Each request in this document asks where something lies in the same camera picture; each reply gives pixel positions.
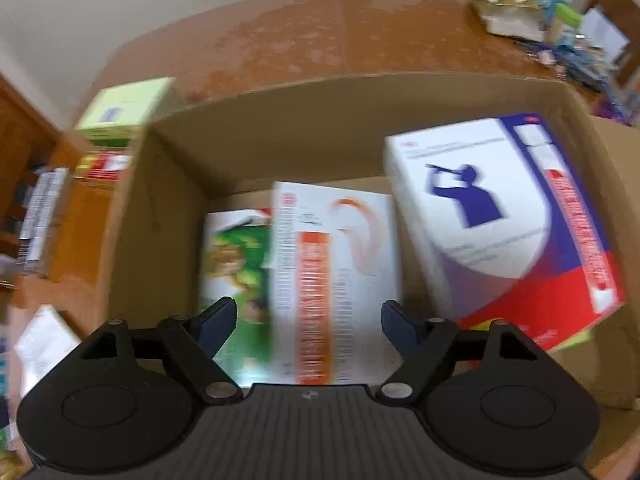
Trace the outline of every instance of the white and orange box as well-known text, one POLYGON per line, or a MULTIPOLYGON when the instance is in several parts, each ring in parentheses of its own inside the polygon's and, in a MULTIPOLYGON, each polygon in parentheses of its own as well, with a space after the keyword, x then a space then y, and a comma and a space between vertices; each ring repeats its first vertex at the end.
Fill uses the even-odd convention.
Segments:
POLYGON ((623 303, 604 231, 542 117, 388 137, 386 172, 439 314, 553 349, 623 303))
POLYGON ((279 182, 273 213, 274 376, 380 384, 400 364, 380 325, 401 300, 391 197, 279 182))

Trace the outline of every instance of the blue person silhouette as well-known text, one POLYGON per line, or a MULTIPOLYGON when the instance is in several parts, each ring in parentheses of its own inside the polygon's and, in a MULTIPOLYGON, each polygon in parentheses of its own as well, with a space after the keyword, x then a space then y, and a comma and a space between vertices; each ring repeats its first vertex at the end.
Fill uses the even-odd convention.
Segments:
POLYGON ((479 176, 478 170, 469 164, 460 166, 457 170, 450 170, 434 164, 427 164, 431 168, 431 174, 427 180, 427 193, 444 198, 457 200, 465 216, 466 227, 476 227, 494 220, 504 218, 494 197, 487 190, 475 186, 474 182, 479 176), (465 187, 439 187, 438 176, 441 173, 451 173, 458 176, 465 187))

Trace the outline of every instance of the metal screw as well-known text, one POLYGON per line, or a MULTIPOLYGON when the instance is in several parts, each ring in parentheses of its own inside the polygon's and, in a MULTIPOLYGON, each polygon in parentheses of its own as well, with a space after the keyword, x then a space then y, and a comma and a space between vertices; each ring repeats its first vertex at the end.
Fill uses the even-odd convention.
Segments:
POLYGON ((214 399, 226 399, 233 397, 238 389, 231 383, 211 383, 205 392, 214 399))
POLYGON ((414 392, 414 389, 406 383, 387 383, 382 385, 380 391, 389 399, 405 399, 414 392))

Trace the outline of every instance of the chair backrest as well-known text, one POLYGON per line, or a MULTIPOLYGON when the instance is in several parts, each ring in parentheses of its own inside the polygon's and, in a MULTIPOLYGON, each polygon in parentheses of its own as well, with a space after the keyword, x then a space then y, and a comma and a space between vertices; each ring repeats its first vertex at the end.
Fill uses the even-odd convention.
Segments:
POLYGON ((634 0, 587 0, 583 11, 593 7, 600 7, 606 18, 629 40, 618 62, 620 71, 616 75, 617 82, 623 86, 640 67, 640 6, 634 0))

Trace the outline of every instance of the wooden table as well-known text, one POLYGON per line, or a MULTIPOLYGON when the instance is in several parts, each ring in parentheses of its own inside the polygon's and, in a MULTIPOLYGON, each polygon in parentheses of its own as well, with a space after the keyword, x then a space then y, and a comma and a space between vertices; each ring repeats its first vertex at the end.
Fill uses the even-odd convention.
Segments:
MULTIPOLYGON (((513 42, 484 33, 465 0, 248 0, 185 18, 121 46, 95 80, 104 87, 174 76, 196 100, 318 77, 439 70, 552 77, 513 42)), ((61 142, 52 166, 75 166, 86 148, 61 142)), ((43 303, 81 336, 97 313, 98 261, 111 192, 74 184, 49 280, 21 276, 10 344, 43 303)), ((10 357, 10 405, 20 363, 10 357)))

